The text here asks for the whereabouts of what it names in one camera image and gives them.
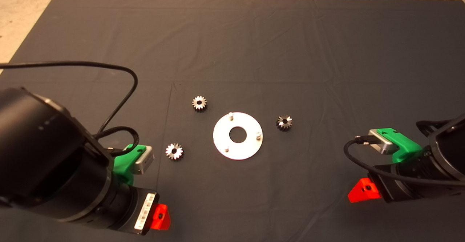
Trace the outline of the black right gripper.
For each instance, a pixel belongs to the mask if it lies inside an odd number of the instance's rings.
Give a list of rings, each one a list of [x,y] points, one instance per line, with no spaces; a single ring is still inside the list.
[[[388,173],[397,174],[396,164],[375,165],[379,169]],[[351,203],[364,202],[372,199],[383,198],[385,202],[402,202],[405,200],[405,192],[402,191],[397,180],[368,173],[369,178],[361,178],[348,194]]]

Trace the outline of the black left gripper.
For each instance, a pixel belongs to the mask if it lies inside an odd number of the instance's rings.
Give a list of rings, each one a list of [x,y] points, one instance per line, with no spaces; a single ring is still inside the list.
[[[116,231],[132,235],[146,235],[152,229],[168,230],[170,214],[168,206],[158,203],[155,190],[129,186],[129,205],[122,219],[116,223]]]

